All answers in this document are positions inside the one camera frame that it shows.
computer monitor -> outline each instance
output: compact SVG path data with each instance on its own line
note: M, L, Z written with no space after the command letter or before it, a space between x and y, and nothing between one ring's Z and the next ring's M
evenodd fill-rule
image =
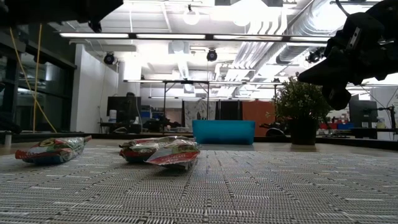
M135 120L141 111L141 97L110 96L108 97L108 107L106 109L107 116L109 116L110 110L117 111L117 122Z
M372 123L377 122L377 103L369 100L350 100L349 119L355 128L365 128L363 123L372 128Z

snack bag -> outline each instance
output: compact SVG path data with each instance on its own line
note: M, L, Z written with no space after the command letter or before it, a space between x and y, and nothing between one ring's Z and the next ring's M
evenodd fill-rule
M132 142L130 141L125 142L119 147L122 148L119 155L123 156L126 161L144 162L159 149L159 143L149 141L132 145Z
M193 141L177 139L164 145L146 162L164 167L189 169L200 151L198 144Z
M39 142L27 151L17 150L16 159L34 164L61 164L80 155L91 136L75 138L50 138Z
M166 136L166 137L161 137L161 138L134 139L134 140L124 143L123 145L129 144L130 146L134 146L136 144L147 143L147 142L172 142L176 139L189 140L189 138L184 137L184 136Z

blue plastic bin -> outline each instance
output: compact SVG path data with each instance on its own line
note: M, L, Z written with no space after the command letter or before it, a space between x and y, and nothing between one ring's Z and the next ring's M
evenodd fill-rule
M354 128L354 123L337 124L337 130L350 130Z
M193 136L199 144L247 144L254 142L254 121L193 120Z

security camera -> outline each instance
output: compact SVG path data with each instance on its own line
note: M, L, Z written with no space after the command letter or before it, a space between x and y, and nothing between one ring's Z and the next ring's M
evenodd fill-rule
M210 49L209 52L207 53L207 61L209 62L214 62L217 60L217 53L215 49Z
M118 62L118 60L116 59L116 57L114 56L113 52L108 52L106 53L105 57L104 57L104 63L107 65L114 65L116 64L116 62Z

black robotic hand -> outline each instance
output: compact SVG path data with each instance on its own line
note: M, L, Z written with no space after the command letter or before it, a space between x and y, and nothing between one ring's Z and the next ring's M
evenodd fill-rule
M326 59L298 76L300 82L322 86L335 110L344 109L351 94L348 83L366 78L383 80L398 72L398 1L384 0L366 12L347 17L342 30L329 39Z

